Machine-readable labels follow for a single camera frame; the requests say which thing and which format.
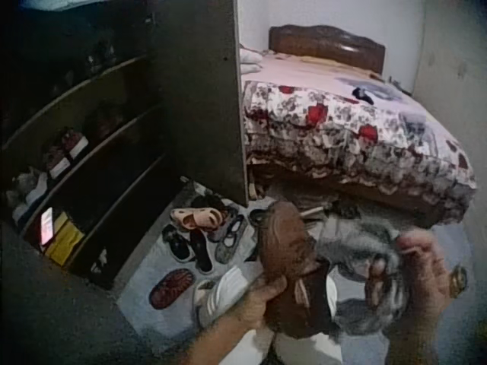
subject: pink sandal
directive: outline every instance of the pink sandal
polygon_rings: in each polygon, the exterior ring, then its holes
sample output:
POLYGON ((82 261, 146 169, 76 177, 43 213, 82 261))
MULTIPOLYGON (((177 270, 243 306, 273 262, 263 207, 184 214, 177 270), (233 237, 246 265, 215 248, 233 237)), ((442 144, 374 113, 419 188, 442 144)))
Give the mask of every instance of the pink sandal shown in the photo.
POLYGON ((173 209, 170 217, 186 230, 216 230, 223 222, 223 215, 214 208, 173 209))

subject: bed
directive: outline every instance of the bed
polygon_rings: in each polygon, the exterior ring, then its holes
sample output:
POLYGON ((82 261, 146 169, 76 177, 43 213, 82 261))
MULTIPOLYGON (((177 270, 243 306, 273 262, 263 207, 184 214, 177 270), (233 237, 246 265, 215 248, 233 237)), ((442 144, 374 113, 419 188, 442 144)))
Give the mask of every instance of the bed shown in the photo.
POLYGON ((242 76, 250 169, 412 211, 424 226, 462 220, 476 191, 468 157, 420 103, 382 81, 384 46, 287 25, 271 28, 269 48, 262 70, 242 76))

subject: hand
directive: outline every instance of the hand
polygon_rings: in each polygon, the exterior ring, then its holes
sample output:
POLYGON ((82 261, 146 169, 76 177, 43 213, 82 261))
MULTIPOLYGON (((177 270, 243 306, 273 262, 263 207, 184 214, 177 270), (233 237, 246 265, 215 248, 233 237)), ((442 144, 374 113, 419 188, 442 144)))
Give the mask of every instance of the hand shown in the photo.
POLYGON ((231 309, 229 315, 242 323, 248 331, 258 329, 264 324, 267 302, 277 297, 287 286, 285 276, 281 276, 269 284, 266 284, 264 277, 260 277, 231 309))
MULTIPOLYGON (((404 233, 398 237, 396 244, 403 255, 411 297, 407 310, 397 323, 387 329, 386 335, 404 331, 430 335, 436 329, 441 312, 452 301, 450 277, 441 247, 431 232, 420 229, 404 233)), ((371 266, 366 297, 372 306, 380 300, 384 267, 382 261, 371 266)))

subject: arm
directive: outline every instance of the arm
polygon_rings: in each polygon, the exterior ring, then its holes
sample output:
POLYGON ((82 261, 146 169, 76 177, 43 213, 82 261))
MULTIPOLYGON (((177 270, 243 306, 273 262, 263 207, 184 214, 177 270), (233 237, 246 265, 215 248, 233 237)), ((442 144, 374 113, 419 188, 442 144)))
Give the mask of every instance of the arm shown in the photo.
POLYGON ((248 328, 230 314, 220 317, 206 329, 184 354, 179 365, 218 364, 248 332, 248 328))
POLYGON ((263 326, 266 303, 282 293, 286 286, 284 277, 271 284, 258 279, 242 300, 195 340, 178 364, 219 364, 248 331, 263 326))
POLYGON ((433 346, 434 330, 408 332, 390 336, 386 364, 436 365, 438 356, 433 346))
MULTIPOLYGON (((451 302, 450 277, 438 241, 426 230, 415 229, 400 236, 396 244, 404 261, 405 278, 410 287, 409 305, 401 319, 384 334, 390 345, 388 365, 433 365, 438 356, 433 341, 438 320, 451 302)), ((384 266, 370 271, 366 296, 377 305, 384 266)))

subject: shoe rack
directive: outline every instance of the shoe rack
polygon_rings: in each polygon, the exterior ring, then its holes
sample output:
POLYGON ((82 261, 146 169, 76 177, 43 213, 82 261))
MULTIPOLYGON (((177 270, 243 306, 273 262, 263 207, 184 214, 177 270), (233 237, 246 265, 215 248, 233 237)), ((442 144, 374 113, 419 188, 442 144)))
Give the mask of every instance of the shoe rack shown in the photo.
MULTIPOLYGON (((102 19, 103 27, 93 26, 93 33, 97 36, 99 31, 104 39, 108 33, 110 41, 93 41, 93 46, 86 52, 73 50, 73 54, 80 54, 77 62, 73 59, 57 62, 56 65, 73 65, 77 71, 63 72, 63 80, 68 81, 63 87, 57 86, 59 78, 52 79, 53 84, 57 84, 55 92, 49 95, 42 92, 49 89, 45 88, 49 85, 49 78, 43 78, 43 83, 35 87, 22 89, 29 84, 24 79, 32 70, 12 72, 9 81, 15 86, 6 99, 8 118, 2 121, 3 199, 6 200, 6 191, 18 190, 19 176, 29 176, 34 185, 36 182, 40 184, 40 175, 33 174, 33 170, 48 176, 46 189, 27 205, 20 219, 15 221, 12 217, 15 207, 2 204, 3 219, 46 259, 54 259, 57 256, 52 255, 54 249, 51 245, 58 244, 60 240, 56 238, 56 228, 49 242, 44 245, 41 240, 41 217, 52 208, 53 221, 57 221, 56 217, 64 217, 60 223, 62 226, 58 228, 62 229, 66 225, 64 222, 68 222, 78 237, 69 248, 63 248, 65 252, 58 253, 62 259, 56 262, 61 268, 90 278, 105 288, 110 288, 135 245, 181 188, 164 150, 160 104, 151 83, 151 58, 144 46, 137 42, 146 36, 134 36, 134 29, 143 31, 150 25, 150 18, 144 12, 143 2, 136 5, 136 11, 117 7, 125 7, 126 4, 97 3, 85 5, 89 8, 83 6, 66 12, 68 19, 80 17, 95 25, 102 19), (134 14, 135 18, 127 21, 118 17, 105 21, 117 14, 125 17, 134 14), (83 72, 77 68, 80 64, 84 64, 83 72), (76 81, 69 77, 70 73, 78 75, 76 81), (109 106, 105 107, 108 112, 102 110, 106 105, 109 106), (111 110, 116 110, 116 113, 110 115, 111 110), (74 156, 67 151, 65 136, 68 142, 74 136, 77 145, 80 136, 88 142, 74 156), (68 161, 68 166, 63 167, 59 174, 53 174, 47 167, 46 161, 52 162, 55 157, 46 151, 54 150, 64 154, 60 158, 68 161), (105 261, 103 269, 94 270, 94 263, 101 256, 105 261)), ((35 13, 32 27, 38 27, 44 16, 56 16, 56 21, 61 19, 62 24, 62 13, 35 13)), ((73 38, 81 42, 82 36, 73 38)), ((26 57, 21 51, 15 51, 13 54, 17 58, 11 60, 12 63, 35 63, 35 60, 28 59, 28 55, 26 57)), ((42 67, 48 64, 36 65, 35 72, 41 72, 42 67)), ((16 196, 21 204, 25 203, 25 188, 16 196)))

